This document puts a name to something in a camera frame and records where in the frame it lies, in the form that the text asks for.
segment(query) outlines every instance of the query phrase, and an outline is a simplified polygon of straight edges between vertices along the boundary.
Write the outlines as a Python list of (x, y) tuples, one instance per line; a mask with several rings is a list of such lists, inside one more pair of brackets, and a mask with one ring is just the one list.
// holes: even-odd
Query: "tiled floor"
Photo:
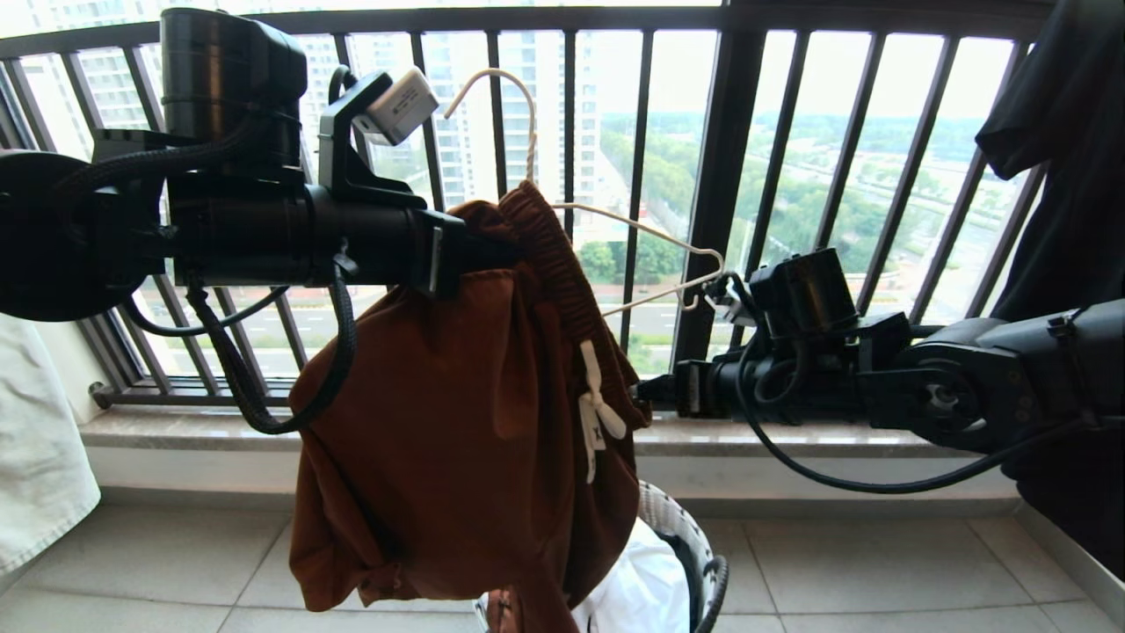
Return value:
[[(0, 597), (0, 633), (475, 633), (468, 603), (302, 611), (288, 517), (104, 507)], [(1113, 633), (1011, 519), (704, 521), (717, 633)]]

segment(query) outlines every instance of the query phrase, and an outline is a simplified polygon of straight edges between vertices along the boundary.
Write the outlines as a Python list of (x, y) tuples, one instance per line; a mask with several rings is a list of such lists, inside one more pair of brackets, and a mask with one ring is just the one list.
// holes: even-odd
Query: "laundry basket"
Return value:
[[(699, 570), (699, 577), (688, 578), (687, 581), (694, 584), (699, 591), (701, 611), (701, 613), (694, 614), (699, 616), (699, 624), (695, 625), (693, 633), (711, 633), (714, 622), (719, 618), (722, 599), (727, 595), (727, 581), (730, 578), (727, 559), (712, 553), (706, 534), (687, 510), (681, 507), (668, 494), (647, 481), (640, 482), (640, 507), (637, 515), (654, 532), (676, 535), (691, 550), (695, 558), (695, 569)], [(486, 599), (487, 595), (474, 603), (477, 620), (484, 633), (488, 633), (488, 623), (485, 617)]]

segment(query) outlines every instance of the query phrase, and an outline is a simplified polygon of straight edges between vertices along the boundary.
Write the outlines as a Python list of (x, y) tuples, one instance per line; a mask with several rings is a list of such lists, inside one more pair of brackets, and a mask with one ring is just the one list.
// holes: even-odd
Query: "white drawstring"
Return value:
[(586, 386), (590, 391), (578, 397), (578, 414), (582, 418), (582, 434), (586, 441), (586, 483), (594, 482), (595, 460), (597, 451), (605, 451), (605, 438), (602, 427), (609, 434), (621, 440), (629, 432), (621, 416), (602, 398), (602, 368), (597, 364), (594, 343), (584, 341), (578, 344), (582, 361), (586, 365)]

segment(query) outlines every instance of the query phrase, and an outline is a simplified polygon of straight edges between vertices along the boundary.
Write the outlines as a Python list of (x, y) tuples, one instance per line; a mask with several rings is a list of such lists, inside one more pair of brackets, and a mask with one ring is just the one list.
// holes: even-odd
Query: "marble windowsill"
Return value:
[[(277, 412), (279, 417), (287, 412)], [(770, 425), (771, 440), (793, 458), (963, 458), (920, 437), (860, 425)], [(297, 434), (261, 435), (233, 408), (117, 406), (82, 425), (87, 446), (181, 451), (296, 452)], [(640, 456), (765, 458), (770, 453), (746, 425), (730, 421), (662, 417), (634, 434)]]

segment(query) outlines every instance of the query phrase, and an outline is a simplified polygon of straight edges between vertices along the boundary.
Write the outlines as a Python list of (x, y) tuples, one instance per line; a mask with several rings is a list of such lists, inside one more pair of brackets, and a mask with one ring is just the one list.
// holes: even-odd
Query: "clothes hanger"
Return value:
[[(520, 81), (520, 78), (515, 76), (514, 74), (512, 74), (512, 73), (510, 73), (510, 72), (507, 72), (505, 70), (501, 70), (501, 69), (496, 69), (496, 67), (487, 67), (487, 69), (483, 69), (483, 70), (474, 73), (472, 76), (470, 76), (468, 79), (468, 81), (465, 82), (465, 85), (461, 87), (461, 90), (457, 93), (457, 96), (453, 97), (453, 100), (450, 102), (449, 107), (446, 108), (444, 117), (448, 119), (450, 116), (452, 116), (453, 110), (457, 109), (457, 106), (461, 105), (461, 101), (465, 99), (465, 96), (468, 93), (469, 89), (472, 88), (472, 84), (476, 83), (477, 80), (479, 80), (480, 78), (488, 76), (488, 75), (492, 75), (492, 76), (502, 76), (504, 79), (507, 79), (508, 81), (511, 81), (512, 83), (514, 83), (516, 85), (516, 88), (520, 89), (521, 92), (523, 92), (523, 97), (528, 100), (528, 111), (530, 114), (528, 116), (528, 138), (529, 138), (529, 142), (528, 142), (528, 163), (526, 163), (528, 164), (528, 171), (526, 171), (525, 178), (526, 178), (526, 180), (529, 182), (534, 183), (536, 141), (537, 141), (537, 135), (536, 135), (536, 102), (534, 102), (534, 99), (531, 98), (531, 91), (528, 90), (528, 87), (524, 85), (523, 81)], [(660, 298), (663, 296), (667, 296), (667, 295), (673, 293), (673, 292), (675, 292), (676, 296), (680, 297), (680, 301), (678, 302), (680, 302), (680, 308), (681, 309), (683, 309), (685, 311), (691, 310), (691, 309), (695, 309), (696, 307), (699, 307), (699, 304), (700, 304), (700, 297), (699, 297), (699, 295), (698, 293), (694, 295), (692, 297), (692, 301), (691, 302), (684, 302), (684, 295), (683, 295), (683, 292), (685, 290), (687, 290), (687, 289), (691, 289), (691, 288), (694, 288), (696, 286), (703, 284), (703, 283), (710, 281), (711, 279), (714, 279), (714, 278), (721, 275), (723, 272), (726, 272), (726, 270), (724, 270), (726, 262), (724, 262), (724, 260), (722, 257), (722, 254), (719, 251), (714, 250), (714, 248), (701, 248), (699, 246), (694, 246), (692, 244), (688, 244), (687, 242), (677, 239), (677, 238), (673, 237), (672, 235), (668, 235), (666, 233), (662, 233), (660, 230), (657, 230), (656, 228), (652, 228), (650, 226), (646, 226), (646, 225), (641, 224), (640, 221), (637, 221), (637, 220), (634, 220), (632, 218), (624, 217), (622, 215), (618, 215), (616, 212), (612, 212), (612, 211), (609, 211), (609, 210), (606, 210), (604, 208), (600, 208), (600, 207), (596, 207), (596, 206), (585, 205), (585, 204), (580, 204), (580, 202), (555, 202), (555, 204), (551, 205), (551, 207), (552, 208), (577, 208), (577, 209), (582, 209), (582, 210), (587, 210), (590, 212), (596, 212), (598, 215), (603, 215), (605, 217), (609, 217), (609, 218), (616, 219), (619, 221), (623, 221), (626, 224), (629, 224), (630, 226), (633, 226), (633, 227), (636, 227), (636, 228), (638, 228), (640, 230), (645, 230), (646, 233), (655, 235), (655, 236), (657, 236), (657, 237), (659, 237), (659, 238), (662, 238), (662, 239), (664, 239), (666, 242), (672, 242), (673, 244), (676, 244), (677, 246), (683, 247), (687, 252), (692, 252), (692, 253), (695, 253), (695, 254), (703, 254), (703, 255), (708, 255), (708, 256), (713, 256), (716, 259), (717, 266), (716, 266), (716, 270), (713, 272), (709, 272), (706, 274), (702, 274), (700, 277), (695, 277), (694, 279), (690, 279), (690, 280), (684, 281), (682, 283), (677, 283), (677, 284), (675, 284), (675, 286), (673, 286), (670, 288), (666, 288), (666, 289), (660, 290), (660, 291), (658, 291), (656, 293), (646, 296), (645, 298), (637, 299), (637, 300), (627, 302), (624, 305), (614, 307), (613, 309), (605, 310), (605, 311), (602, 313), (603, 318), (604, 318), (604, 316), (610, 316), (612, 314), (616, 314), (618, 311), (623, 311), (626, 309), (631, 309), (633, 307), (637, 307), (638, 305), (644, 305), (646, 302), (649, 302), (651, 300), (655, 300), (655, 299)]]

